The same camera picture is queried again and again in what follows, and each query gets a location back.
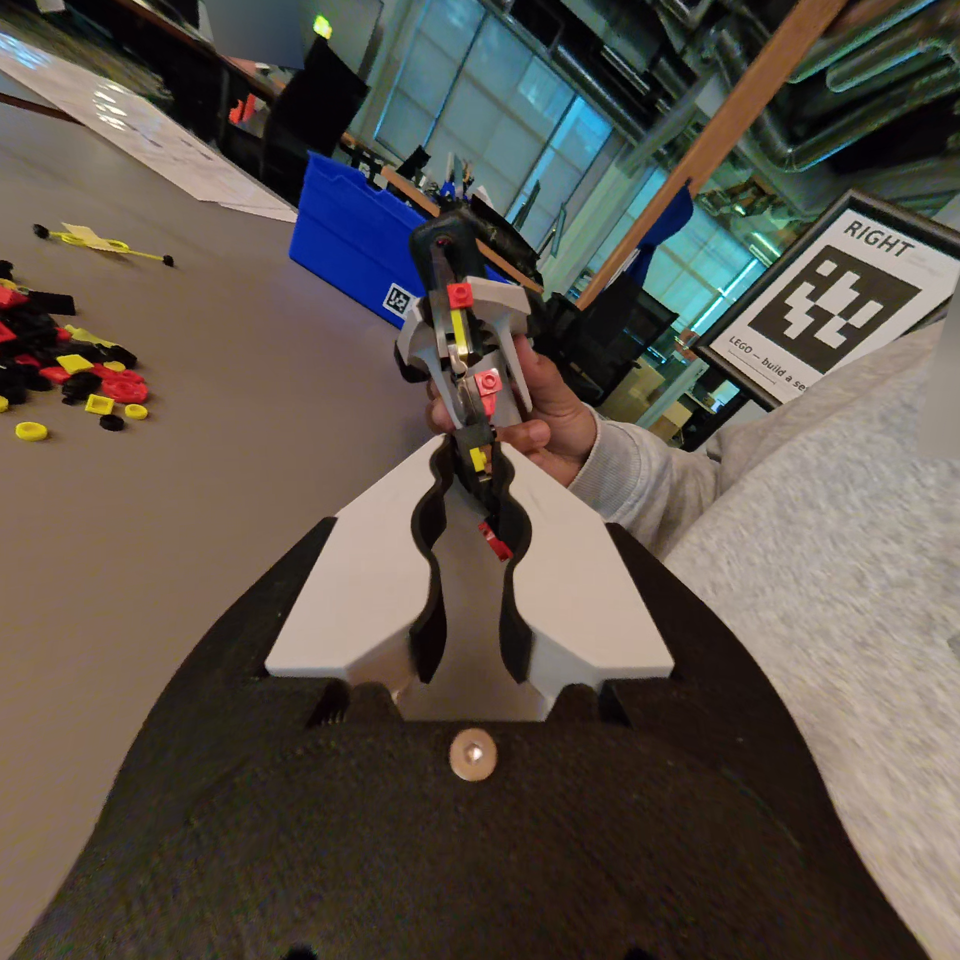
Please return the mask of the cardboard box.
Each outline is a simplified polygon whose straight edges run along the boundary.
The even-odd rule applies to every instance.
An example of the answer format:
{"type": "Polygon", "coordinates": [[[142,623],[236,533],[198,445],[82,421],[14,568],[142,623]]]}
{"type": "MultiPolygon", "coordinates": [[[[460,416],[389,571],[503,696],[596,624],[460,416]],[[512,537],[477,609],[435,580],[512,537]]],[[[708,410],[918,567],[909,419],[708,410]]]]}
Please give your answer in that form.
{"type": "Polygon", "coordinates": [[[669,368],[667,375],[645,359],[636,361],[598,411],[605,420],[640,426],[670,447],[693,449],[700,443],[698,430],[712,423],[719,407],[697,387],[709,366],[694,358],[669,368]]]}

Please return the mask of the black office chair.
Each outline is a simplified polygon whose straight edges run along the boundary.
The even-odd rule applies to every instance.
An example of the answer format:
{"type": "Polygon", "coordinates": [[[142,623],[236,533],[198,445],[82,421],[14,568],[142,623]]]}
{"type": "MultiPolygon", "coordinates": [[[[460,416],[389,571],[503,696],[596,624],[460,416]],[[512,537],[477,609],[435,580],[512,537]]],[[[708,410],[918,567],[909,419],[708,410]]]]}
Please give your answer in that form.
{"type": "Polygon", "coordinates": [[[274,101],[263,131],[260,181],[293,205],[299,203],[313,153],[331,157],[370,88],[322,36],[274,101]]]}

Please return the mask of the long red yellow black lego model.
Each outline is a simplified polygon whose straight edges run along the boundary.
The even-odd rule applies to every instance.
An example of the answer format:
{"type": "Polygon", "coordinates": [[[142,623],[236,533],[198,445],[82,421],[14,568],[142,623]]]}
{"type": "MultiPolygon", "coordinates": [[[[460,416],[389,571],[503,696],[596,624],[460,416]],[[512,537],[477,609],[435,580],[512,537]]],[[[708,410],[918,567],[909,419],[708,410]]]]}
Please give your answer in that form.
{"type": "Polygon", "coordinates": [[[516,386],[501,366],[498,350],[469,361],[466,384],[470,397],[470,424],[453,433],[455,473],[464,489],[483,508],[479,530],[497,558],[508,561],[513,551],[499,533],[495,447],[498,428],[518,425],[522,402],[516,386]]]}

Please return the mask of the person's right hand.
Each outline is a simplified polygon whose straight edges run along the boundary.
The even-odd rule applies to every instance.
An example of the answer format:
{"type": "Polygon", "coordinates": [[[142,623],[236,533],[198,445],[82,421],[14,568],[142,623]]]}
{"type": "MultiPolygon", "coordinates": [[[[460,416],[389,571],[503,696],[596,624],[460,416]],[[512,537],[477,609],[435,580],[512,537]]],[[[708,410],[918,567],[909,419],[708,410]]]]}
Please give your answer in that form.
{"type": "Polygon", "coordinates": [[[498,428],[498,442],[514,447],[561,486],[570,487],[593,451],[596,419],[558,367],[526,337],[515,337],[513,344],[532,409],[521,423],[498,428]]]}

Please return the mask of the framed sign with printed tag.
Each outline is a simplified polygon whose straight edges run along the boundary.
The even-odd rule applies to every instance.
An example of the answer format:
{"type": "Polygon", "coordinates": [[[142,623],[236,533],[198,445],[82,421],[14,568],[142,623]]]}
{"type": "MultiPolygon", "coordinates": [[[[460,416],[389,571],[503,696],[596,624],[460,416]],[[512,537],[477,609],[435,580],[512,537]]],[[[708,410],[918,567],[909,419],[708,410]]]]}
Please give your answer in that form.
{"type": "Polygon", "coordinates": [[[939,222],[849,189],[694,344],[766,410],[941,318],[958,211],[939,222]]]}

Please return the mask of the person's right forearm grey sleeve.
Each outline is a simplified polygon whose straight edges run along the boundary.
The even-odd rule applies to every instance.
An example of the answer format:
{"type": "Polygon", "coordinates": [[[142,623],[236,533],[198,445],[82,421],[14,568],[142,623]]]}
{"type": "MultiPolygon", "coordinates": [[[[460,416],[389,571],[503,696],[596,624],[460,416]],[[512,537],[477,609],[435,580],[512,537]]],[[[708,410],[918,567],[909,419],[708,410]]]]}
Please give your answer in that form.
{"type": "Polygon", "coordinates": [[[598,419],[572,492],[660,558],[704,517],[764,530],[822,526],[858,545],[898,526],[958,521],[958,460],[919,450],[932,360],[945,320],[834,370],[801,397],[723,427],[704,450],[598,419]]]}

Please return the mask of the yellow lego axle black tips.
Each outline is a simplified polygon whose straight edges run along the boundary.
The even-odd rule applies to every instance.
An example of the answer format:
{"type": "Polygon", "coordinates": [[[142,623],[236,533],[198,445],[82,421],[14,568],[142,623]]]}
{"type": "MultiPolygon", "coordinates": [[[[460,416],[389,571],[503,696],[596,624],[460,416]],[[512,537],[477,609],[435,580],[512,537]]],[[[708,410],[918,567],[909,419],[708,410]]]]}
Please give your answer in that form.
{"type": "Polygon", "coordinates": [[[172,269],[175,269],[177,266],[176,260],[170,254],[154,254],[147,251],[134,249],[124,241],[101,236],[92,228],[85,225],[64,222],[62,224],[62,229],[54,230],[42,223],[35,222],[31,225],[31,231],[39,239],[56,240],[64,245],[87,249],[97,254],[110,254],[124,258],[148,259],[150,261],[159,262],[172,269]]]}

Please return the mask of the white paper instruction sheet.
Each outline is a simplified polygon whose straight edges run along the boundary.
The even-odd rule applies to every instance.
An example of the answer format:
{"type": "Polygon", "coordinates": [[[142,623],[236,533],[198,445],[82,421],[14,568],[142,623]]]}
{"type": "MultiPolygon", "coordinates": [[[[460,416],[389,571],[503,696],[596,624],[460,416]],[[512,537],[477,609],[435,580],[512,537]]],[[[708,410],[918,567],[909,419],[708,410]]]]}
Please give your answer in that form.
{"type": "Polygon", "coordinates": [[[3,31],[1,69],[196,200],[285,223],[298,213],[119,83],[3,31]]]}

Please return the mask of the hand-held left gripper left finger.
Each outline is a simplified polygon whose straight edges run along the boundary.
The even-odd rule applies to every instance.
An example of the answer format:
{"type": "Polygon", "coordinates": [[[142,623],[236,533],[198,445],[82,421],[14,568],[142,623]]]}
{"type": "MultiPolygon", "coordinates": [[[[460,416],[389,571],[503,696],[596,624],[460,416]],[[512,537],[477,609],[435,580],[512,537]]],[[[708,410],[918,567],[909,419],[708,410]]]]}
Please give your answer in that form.
{"type": "Polygon", "coordinates": [[[451,439],[436,437],[321,522],[318,558],[266,657],[273,677],[429,683],[448,634],[438,558],[451,439]]]}

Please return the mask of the wooden post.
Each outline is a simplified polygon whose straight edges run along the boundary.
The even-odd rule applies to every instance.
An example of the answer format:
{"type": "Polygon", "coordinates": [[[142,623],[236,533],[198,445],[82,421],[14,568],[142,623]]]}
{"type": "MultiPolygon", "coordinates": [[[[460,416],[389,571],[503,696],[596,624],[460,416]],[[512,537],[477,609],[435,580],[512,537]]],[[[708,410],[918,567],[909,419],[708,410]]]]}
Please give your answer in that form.
{"type": "Polygon", "coordinates": [[[696,196],[845,5],[845,1],[798,1],[790,9],[654,198],[596,271],[578,299],[581,310],[594,303],[683,188],[691,197],[696,196]]]}

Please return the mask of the person's grey sweater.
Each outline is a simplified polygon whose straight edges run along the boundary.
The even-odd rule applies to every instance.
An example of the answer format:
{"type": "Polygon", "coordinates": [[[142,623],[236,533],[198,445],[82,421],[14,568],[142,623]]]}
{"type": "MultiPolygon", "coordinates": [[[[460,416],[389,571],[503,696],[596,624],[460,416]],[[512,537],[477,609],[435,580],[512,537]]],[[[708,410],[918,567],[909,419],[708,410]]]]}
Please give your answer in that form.
{"type": "Polygon", "coordinates": [[[934,958],[958,958],[958,463],[769,459],[668,556],[745,644],[870,873],[934,958]]]}

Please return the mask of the pile of loose lego pieces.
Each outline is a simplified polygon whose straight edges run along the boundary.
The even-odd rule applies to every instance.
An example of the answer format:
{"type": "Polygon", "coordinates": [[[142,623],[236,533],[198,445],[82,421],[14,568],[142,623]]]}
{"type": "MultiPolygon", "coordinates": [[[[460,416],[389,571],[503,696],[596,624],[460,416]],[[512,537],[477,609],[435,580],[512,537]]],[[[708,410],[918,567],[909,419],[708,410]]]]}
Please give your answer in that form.
{"type": "Polygon", "coordinates": [[[1,262],[1,413],[57,392],[65,406],[94,416],[105,431],[148,418],[151,390],[137,354],[72,322],[70,294],[41,291],[1,262]]]}

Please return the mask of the blue cloth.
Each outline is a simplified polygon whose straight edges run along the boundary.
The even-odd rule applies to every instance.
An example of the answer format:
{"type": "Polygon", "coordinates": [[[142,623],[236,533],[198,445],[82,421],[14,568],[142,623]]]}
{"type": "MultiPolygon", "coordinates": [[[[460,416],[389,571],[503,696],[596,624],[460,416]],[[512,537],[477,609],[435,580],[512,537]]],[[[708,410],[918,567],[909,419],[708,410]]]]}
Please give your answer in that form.
{"type": "Polygon", "coordinates": [[[690,222],[693,207],[688,180],[640,239],[635,249],[636,257],[625,270],[625,274],[639,289],[644,287],[657,249],[690,222]]]}

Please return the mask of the blue plastic bin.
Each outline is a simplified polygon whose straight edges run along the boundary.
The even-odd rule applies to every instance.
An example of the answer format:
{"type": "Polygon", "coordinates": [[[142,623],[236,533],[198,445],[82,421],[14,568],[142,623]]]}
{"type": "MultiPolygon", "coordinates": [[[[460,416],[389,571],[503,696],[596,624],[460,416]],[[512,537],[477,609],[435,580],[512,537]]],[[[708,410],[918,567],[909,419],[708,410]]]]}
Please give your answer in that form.
{"type": "Polygon", "coordinates": [[[426,294],[409,238],[429,221],[359,170],[311,152],[290,258],[400,330],[408,307],[426,294]]]}

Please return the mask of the black mesh chair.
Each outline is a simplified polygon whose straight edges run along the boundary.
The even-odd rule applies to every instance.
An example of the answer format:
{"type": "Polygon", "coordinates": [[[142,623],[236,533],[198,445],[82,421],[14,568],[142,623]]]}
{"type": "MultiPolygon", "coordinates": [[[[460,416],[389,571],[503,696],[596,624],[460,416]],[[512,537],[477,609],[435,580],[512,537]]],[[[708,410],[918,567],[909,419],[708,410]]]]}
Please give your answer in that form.
{"type": "Polygon", "coordinates": [[[546,300],[546,319],[535,339],[579,400],[605,402],[643,352],[666,333],[678,314],[642,288],[607,291],[585,310],[555,293],[546,300]]]}

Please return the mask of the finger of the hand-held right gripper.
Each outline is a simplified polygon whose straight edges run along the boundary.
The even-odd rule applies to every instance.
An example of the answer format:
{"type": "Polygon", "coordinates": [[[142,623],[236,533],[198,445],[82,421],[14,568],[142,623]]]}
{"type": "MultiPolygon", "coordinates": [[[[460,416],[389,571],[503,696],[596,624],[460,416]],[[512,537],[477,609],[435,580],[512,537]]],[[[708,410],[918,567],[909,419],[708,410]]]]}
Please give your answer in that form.
{"type": "Polygon", "coordinates": [[[483,334],[495,343],[501,366],[518,391],[524,413],[529,414],[533,404],[515,343],[529,333],[531,306],[526,290],[488,278],[471,278],[470,288],[473,316],[483,334]]]}
{"type": "Polygon", "coordinates": [[[471,355],[444,318],[436,329],[429,295],[411,302],[394,345],[394,359],[406,381],[422,382],[428,400],[439,401],[440,430],[457,431],[471,423],[467,384],[471,355]]]}

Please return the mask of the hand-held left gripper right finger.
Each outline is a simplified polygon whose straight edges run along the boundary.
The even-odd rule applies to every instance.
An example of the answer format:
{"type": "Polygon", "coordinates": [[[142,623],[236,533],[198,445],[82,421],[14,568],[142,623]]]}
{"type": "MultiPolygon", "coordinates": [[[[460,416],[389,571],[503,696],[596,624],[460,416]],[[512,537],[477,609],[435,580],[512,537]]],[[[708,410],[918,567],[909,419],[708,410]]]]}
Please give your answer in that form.
{"type": "Polygon", "coordinates": [[[510,676],[544,700],[668,677],[674,658],[601,516],[510,445],[493,463],[496,532],[512,553],[500,616],[510,676]]]}

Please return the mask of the metal ceiling ducts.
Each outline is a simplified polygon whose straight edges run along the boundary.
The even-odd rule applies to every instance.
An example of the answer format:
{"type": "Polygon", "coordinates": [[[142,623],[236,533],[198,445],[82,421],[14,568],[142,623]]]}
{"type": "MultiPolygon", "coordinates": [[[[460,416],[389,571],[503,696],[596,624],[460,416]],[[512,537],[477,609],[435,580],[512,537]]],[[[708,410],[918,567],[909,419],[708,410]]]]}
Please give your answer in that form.
{"type": "MultiPolygon", "coordinates": [[[[696,79],[647,133],[651,154],[696,138],[713,95],[722,102],[792,2],[707,2],[683,24],[696,79]]],[[[958,162],[958,2],[845,2],[737,150],[786,175],[888,176],[958,162]]]]}

